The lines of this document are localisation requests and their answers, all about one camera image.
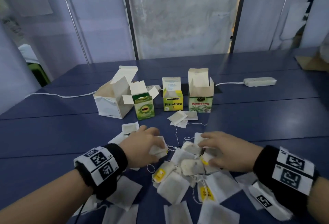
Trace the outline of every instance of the black wristband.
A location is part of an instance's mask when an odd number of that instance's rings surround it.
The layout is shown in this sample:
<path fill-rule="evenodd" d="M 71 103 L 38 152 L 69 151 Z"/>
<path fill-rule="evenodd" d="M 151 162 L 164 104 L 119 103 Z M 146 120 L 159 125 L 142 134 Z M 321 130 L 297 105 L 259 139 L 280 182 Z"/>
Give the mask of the black wristband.
<path fill-rule="evenodd" d="M 279 152 L 290 155 L 287 151 L 279 150 L 278 148 L 267 145 L 257 157 L 253 171 L 259 181 L 272 190 L 276 200 L 281 205 L 288 208 L 295 216 L 301 216 L 307 211 L 308 195 L 298 190 L 300 180 L 303 180 L 302 178 L 312 180 L 313 185 L 319 177 L 319 172 L 314 168 L 314 173 L 309 175 L 302 172 L 302 170 L 294 168 L 294 166 L 280 163 L 277 161 Z M 281 181 L 274 179 L 275 169 L 282 169 L 281 178 L 284 176 L 285 172 L 288 172 L 290 175 L 293 174 L 296 182 L 294 183 L 294 181 L 291 180 L 294 184 L 289 185 L 289 181 L 285 183 L 285 178 Z"/>
<path fill-rule="evenodd" d="M 94 194 L 96 194 L 96 197 L 99 200 L 105 200 L 107 197 L 109 197 L 111 194 L 113 194 L 117 189 L 117 176 L 119 176 L 128 165 L 127 157 L 124 153 L 124 151 L 121 149 L 120 146 L 117 144 L 111 143 L 104 146 L 113 156 L 111 159 L 115 159 L 118 168 L 105 180 L 103 180 L 102 183 L 100 183 L 98 186 L 94 182 L 94 179 L 91 175 L 91 172 L 88 171 L 86 166 L 83 163 L 80 163 L 79 161 L 76 161 L 76 169 L 79 171 L 81 177 L 83 178 L 85 184 L 89 187 L 92 187 L 94 190 Z M 102 162 L 98 165 L 98 168 L 102 168 L 105 166 L 108 162 L 106 160 L 105 162 Z"/>

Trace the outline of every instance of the hand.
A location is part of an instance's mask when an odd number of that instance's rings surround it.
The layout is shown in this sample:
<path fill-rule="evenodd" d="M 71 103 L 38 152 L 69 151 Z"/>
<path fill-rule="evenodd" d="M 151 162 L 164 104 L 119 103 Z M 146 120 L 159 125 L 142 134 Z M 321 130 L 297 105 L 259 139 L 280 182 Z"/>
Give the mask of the hand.
<path fill-rule="evenodd" d="M 205 132 L 201 135 L 208 138 L 199 143 L 200 147 L 218 148 L 222 156 L 209 160 L 209 165 L 236 172 L 250 172 L 262 151 L 262 147 L 224 132 Z"/>
<path fill-rule="evenodd" d="M 149 154 L 153 145 L 165 148 L 163 140 L 157 137 L 159 134 L 157 128 L 147 128 L 142 125 L 138 131 L 132 132 L 120 143 L 119 146 L 126 154 L 129 168 L 140 168 L 159 161 L 156 156 Z"/>

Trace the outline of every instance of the table surface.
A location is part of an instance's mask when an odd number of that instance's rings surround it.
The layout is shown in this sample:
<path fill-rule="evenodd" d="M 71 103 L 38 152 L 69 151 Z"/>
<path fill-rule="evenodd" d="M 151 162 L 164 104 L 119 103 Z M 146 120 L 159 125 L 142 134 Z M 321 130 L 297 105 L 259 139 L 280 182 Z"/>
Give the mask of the table surface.
<path fill-rule="evenodd" d="M 215 83 L 241 82 L 244 78 L 274 77 L 275 86 L 249 88 L 245 85 L 220 85 L 222 93 L 214 96 L 211 114 L 198 114 L 198 121 L 208 123 L 178 128 L 184 137 L 206 129 L 220 130 L 256 143 L 282 146 L 311 160 L 320 173 L 329 177 L 329 77 L 324 72 L 300 69 L 294 55 L 312 55 L 314 48 L 176 57 L 154 60 L 122 61 L 79 65 L 57 78 L 39 92 L 64 96 L 96 91 L 109 81 L 119 65 L 138 66 L 136 80 L 147 85 L 161 85 L 162 77 L 181 76 L 187 83 L 189 68 L 209 68 Z M 162 97 L 155 100 L 156 116 L 140 124 L 160 129 L 169 145 L 177 146 L 176 129 L 169 126 Z M 103 145 L 116 136 L 124 123 L 136 122 L 131 110 L 124 119 L 98 115 L 93 96 L 59 98 L 32 95 L 0 116 L 0 209 L 31 193 L 73 168 L 73 159 L 92 147 Z M 169 160 L 172 152 L 165 157 Z M 156 193 L 146 168 L 127 170 L 126 176 L 143 186 L 135 199 L 139 204 L 137 223 L 165 223 L 163 205 L 169 203 Z M 201 206 L 187 201 L 193 223 L 197 223 Z M 240 223 L 277 223 L 265 210 L 256 211 L 241 191 L 223 202 L 240 214 Z M 81 216 L 79 223 L 101 223 L 104 208 Z M 286 223 L 299 223 L 291 220 Z"/>

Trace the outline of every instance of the wristband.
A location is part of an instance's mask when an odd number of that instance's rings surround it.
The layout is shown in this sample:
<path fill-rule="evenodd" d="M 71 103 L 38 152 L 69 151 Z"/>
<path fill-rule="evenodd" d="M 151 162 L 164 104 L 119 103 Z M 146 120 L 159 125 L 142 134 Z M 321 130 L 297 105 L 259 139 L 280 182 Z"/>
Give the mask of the wristband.
<path fill-rule="evenodd" d="M 96 147 L 74 159 L 85 184 L 92 187 L 100 200 L 105 200 L 117 189 L 117 176 L 127 167 L 124 151 L 114 143 Z"/>
<path fill-rule="evenodd" d="M 294 215 L 307 211 L 310 190 L 320 176 L 313 163 L 283 148 L 267 145 L 257 157 L 253 171 L 276 200 Z"/>

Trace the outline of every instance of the open cardboard box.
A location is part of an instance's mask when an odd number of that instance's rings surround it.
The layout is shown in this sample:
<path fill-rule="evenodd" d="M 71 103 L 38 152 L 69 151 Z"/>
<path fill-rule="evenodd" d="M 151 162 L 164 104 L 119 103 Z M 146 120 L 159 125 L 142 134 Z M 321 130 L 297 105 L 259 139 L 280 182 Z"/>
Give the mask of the open cardboard box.
<path fill-rule="evenodd" d="M 188 110 L 210 113 L 214 97 L 214 82 L 208 77 L 208 68 L 188 70 Z"/>
<path fill-rule="evenodd" d="M 138 68 L 136 66 L 119 66 L 113 79 L 102 85 L 96 93 L 94 100 L 98 114 L 111 118 L 124 118 L 133 107 L 125 105 L 123 95 L 131 95 L 129 83 L 133 80 Z"/>
<path fill-rule="evenodd" d="M 155 116 L 153 99 L 159 94 L 154 86 L 147 91 L 143 80 L 129 84 L 131 94 L 123 95 L 125 105 L 135 106 L 138 120 L 143 120 Z"/>
<path fill-rule="evenodd" d="M 165 111 L 183 110 L 183 94 L 180 77 L 163 77 L 163 109 Z"/>

